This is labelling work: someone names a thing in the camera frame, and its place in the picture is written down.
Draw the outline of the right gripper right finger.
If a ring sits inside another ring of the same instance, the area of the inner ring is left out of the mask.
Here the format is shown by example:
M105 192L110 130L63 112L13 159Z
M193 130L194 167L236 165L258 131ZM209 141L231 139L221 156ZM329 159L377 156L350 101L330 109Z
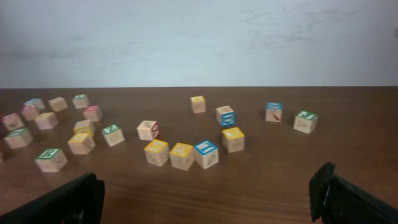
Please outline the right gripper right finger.
M326 162L310 179L310 216L322 223L397 224L397 210L335 174Z

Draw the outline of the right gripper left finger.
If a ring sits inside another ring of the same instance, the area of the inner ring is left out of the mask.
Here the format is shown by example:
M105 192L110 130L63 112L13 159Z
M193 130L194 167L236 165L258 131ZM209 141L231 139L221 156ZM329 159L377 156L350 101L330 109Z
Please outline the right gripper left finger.
M94 173L1 215L1 223L101 223L105 184Z

